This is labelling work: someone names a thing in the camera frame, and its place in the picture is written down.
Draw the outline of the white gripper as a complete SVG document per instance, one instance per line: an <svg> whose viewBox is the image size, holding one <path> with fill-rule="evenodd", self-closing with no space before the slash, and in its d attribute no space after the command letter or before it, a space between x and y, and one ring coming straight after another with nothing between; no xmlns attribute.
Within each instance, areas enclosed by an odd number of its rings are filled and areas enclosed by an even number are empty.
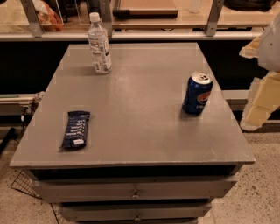
<svg viewBox="0 0 280 224"><path fill-rule="evenodd" d="M257 130L280 107L280 13L265 28L261 37L245 45L239 55L258 57L258 65L268 71L263 78L254 78L248 91L248 102L242 112L241 128Z"/></svg>

